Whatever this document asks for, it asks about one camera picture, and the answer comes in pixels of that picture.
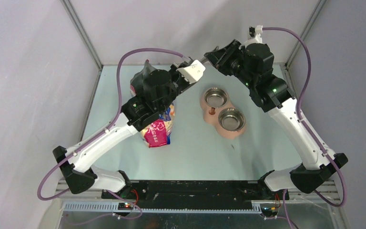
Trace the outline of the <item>colourful pet food bag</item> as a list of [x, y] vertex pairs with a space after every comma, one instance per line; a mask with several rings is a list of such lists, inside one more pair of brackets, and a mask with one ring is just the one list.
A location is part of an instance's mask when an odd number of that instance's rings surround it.
[[[146, 60], [143, 69], [130, 80], [130, 94], [132, 97], [142, 91], [143, 80], [154, 70], [156, 68], [149, 63], [149, 60]], [[171, 103], [166, 111], [159, 115], [157, 120], [140, 131], [143, 141], [146, 142], [149, 148], [166, 146], [171, 143], [170, 137], [174, 118], [175, 106], [174, 103]]]

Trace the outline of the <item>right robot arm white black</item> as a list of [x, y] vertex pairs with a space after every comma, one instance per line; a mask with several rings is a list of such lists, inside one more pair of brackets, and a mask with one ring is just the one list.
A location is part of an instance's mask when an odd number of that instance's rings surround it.
[[285, 80], [273, 74], [274, 55], [268, 45], [244, 46], [233, 40], [204, 57], [220, 73], [234, 76], [246, 86], [252, 101], [281, 126], [302, 160], [298, 166], [261, 177], [260, 197], [271, 199], [277, 191], [292, 188], [309, 194], [348, 162], [344, 153], [335, 153], [324, 144], [309, 121], [301, 117], [294, 92]]

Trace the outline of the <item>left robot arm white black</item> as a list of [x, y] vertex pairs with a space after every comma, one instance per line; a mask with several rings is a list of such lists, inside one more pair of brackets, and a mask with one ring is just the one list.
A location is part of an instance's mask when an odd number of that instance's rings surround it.
[[132, 186], [124, 171], [111, 172], [93, 164], [117, 144], [160, 119], [178, 95], [202, 78], [204, 71], [198, 60], [173, 64], [168, 71], [145, 62], [130, 80], [132, 98], [118, 108], [115, 119], [88, 139], [53, 150], [67, 191], [80, 194], [89, 189], [103, 189], [122, 199], [129, 197]]

